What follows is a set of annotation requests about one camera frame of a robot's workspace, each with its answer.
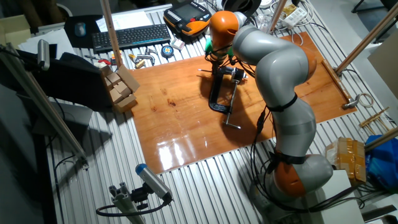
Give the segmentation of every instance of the blue bag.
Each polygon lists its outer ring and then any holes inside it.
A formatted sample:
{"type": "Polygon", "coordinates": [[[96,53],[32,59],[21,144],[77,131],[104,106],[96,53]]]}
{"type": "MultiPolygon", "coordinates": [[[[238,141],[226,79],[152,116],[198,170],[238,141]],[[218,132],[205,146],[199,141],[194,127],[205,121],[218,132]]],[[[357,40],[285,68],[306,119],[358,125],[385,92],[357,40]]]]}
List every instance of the blue bag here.
{"type": "MultiPolygon", "coordinates": [[[[380,136],[370,136],[366,144],[380,136]]],[[[365,164],[368,177],[391,193],[398,193],[398,140],[391,139],[369,151],[365,164]]]]}

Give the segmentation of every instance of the power strip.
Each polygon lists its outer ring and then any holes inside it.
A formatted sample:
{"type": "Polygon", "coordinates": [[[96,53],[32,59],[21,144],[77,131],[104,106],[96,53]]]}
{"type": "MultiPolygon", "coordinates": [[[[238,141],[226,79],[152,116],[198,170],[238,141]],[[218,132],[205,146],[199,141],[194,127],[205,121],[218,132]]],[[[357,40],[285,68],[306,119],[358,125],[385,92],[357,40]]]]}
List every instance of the power strip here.
{"type": "Polygon", "coordinates": [[[296,26],[296,24],[300,22],[303,18],[305,18],[305,16],[307,16],[306,10],[298,7],[294,12],[292,12],[282,21],[282,25],[286,26],[288,29],[291,29],[296,26]]]}

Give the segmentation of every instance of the tape measure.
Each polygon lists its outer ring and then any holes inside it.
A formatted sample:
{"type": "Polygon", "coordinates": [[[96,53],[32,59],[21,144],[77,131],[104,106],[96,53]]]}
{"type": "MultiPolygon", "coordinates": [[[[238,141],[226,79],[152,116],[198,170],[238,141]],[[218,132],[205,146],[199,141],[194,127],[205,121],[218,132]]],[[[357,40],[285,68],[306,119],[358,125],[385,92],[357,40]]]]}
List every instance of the tape measure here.
{"type": "Polygon", "coordinates": [[[200,35],[209,26],[211,13],[195,2],[183,2],[166,9],[163,19],[170,30],[188,37],[200,35]]]}
{"type": "Polygon", "coordinates": [[[174,50],[171,46],[167,45],[167,46],[163,46],[162,47],[162,52],[161,52],[163,58],[170,58],[173,57],[174,55],[174,50]]]}

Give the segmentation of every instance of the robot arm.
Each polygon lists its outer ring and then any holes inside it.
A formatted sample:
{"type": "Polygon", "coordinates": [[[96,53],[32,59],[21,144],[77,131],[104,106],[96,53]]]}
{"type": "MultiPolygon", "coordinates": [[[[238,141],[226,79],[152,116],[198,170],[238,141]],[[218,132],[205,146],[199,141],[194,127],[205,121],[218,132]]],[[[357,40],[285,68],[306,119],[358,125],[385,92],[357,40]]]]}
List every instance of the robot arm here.
{"type": "Polygon", "coordinates": [[[319,189],[333,169],[321,155],[306,156],[316,132],[315,115],[294,92],[315,72],[315,55],[251,26],[236,33],[232,48],[237,58],[256,65],[257,87],[274,117],[280,161],[266,182],[271,194],[287,201],[319,189]]]}

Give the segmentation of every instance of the computer monitor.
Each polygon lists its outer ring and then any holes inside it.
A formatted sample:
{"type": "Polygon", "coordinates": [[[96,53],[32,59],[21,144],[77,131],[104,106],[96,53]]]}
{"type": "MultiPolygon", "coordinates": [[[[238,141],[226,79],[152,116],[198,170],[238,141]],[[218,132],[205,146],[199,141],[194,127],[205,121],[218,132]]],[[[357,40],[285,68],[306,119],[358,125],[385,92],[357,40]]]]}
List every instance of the computer monitor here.
{"type": "MultiPolygon", "coordinates": [[[[37,63],[37,55],[18,50],[26,60],[37,63]]],[[[99,112],[112,111],[112,102],[101,79],[101,71],[85,59],[64,53],[60,60],[50,59],[47,71],[33,71],[47,96],[78,103],[99,112]]],[[[0,61],[0,83],[14,91],[24,91],[0,61]]]]}

